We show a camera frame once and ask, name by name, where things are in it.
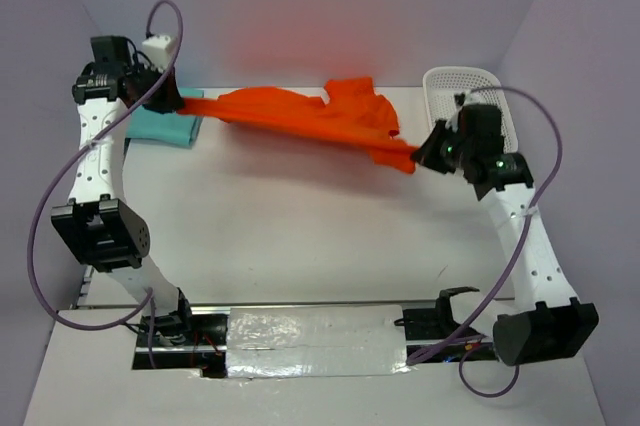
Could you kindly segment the light turquoise t-shirt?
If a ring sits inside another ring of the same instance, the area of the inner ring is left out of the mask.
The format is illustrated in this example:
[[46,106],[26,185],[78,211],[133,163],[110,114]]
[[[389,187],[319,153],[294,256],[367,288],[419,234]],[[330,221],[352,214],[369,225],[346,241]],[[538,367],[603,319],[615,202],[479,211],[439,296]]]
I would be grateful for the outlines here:
[[161,114],[140,106],[131,115],[126,138],[191,148],[199,135],[202,121],[200,116]]

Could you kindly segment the orange t-shirt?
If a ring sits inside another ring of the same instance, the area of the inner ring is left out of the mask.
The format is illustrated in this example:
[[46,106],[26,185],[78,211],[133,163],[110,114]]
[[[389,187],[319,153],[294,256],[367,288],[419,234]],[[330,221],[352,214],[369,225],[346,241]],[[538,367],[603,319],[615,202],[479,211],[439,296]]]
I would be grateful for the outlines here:
[[324,91],[326,98],[275,86],[247,87],[215,99],[185,98],[178,113],[349,146],[377,165],[415,172],[417,148],[400,137],[396,110],[375,91],[372,78],[332,79]]

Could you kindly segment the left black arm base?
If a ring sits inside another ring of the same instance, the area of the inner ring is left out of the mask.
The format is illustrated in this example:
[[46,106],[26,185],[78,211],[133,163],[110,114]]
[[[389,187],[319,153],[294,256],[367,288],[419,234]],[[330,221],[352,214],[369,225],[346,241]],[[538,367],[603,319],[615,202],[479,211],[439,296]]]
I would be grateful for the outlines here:
[[154,333],[149,346],[146,322],[130,324],[135,334],[133,370],[193,370],[201,377],[227,377],[226,350],[229,314],[222,312],[194,314],[191,329],[178,339]]

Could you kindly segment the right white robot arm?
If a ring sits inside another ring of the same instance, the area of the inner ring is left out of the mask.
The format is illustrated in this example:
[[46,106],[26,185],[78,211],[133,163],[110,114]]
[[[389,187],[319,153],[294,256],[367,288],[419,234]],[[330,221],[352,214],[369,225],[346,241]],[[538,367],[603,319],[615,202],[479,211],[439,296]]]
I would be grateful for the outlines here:
[[498,282],[513,284],[511,305],[496,300],[499,286],[444,290],[435,326],[444,336],[467,329],[488,337],[508,366],[575,356],[599,323],[592,303],[582,302],[566,279],[537,209],[536,187],[524,156],[509,153],[498,106],[458,107],[439,120],[413,154],[421,166],[444,174],[461,172],[489,213],[507,259]]

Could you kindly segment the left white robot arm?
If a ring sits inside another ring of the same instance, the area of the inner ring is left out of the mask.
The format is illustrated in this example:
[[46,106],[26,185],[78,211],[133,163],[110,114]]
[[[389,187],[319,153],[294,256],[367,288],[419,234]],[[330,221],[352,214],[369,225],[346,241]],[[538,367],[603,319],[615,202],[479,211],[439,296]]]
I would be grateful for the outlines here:
[[169,282],[150,257],[147,223],[125,201],[126,112],[157,81],[162,85],[148,103],[165,111],[183,106],[169,63],[178,41],[169,35],[147,35],[131,52],[122,36],[91,40],[94,55],[72,87],[80,120],[80,144],[88,149],[79,160],[64,206],[51,222],[83,265],[119,283],[136,301],[153,296],[142,322],[173,344],[184,344],[196,331],[188,300]]

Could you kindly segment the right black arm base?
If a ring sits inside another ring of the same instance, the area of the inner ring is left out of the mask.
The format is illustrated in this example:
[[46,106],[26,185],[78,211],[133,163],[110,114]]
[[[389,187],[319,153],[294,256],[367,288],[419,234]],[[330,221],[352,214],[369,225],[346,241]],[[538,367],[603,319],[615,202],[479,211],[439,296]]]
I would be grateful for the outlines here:
[[491,341],[471,327],[465,329],[442,349],[430,350],[449,337],[466,316],[454,320],[451,299],[458,295],[478,293],[477,288],[456,287],[442,290],[435,300],[400,304],[401,315],[394,325],[404,330],[408,366],[425,363],[458,363],[466,353],[471,361],[494,361],[497,356]]

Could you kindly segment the white plastic basket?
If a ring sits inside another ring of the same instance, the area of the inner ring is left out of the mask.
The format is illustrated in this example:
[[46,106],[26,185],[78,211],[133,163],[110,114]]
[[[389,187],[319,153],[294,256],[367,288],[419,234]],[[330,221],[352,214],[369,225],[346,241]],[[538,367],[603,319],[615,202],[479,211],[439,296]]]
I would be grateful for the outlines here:
[[490,86],[500,85],[495,75],[481,68],[444,66],[428,70],[422,78],[427,133],[433,130],[437,120],[448,120],[458,110],[456,96],[470,93],[468,102],[499,107],[505,151],[516,152],[519,144],[506,96],[502,90],[490,89]]

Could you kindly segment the silver foil tape sheet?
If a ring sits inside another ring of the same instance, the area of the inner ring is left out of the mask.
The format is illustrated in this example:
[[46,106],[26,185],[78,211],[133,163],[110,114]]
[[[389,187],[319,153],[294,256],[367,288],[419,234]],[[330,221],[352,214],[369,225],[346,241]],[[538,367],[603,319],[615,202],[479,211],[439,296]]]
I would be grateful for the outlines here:
[[387,376],[404,373],[398,305],[234,308],[226,335],[230,378]]

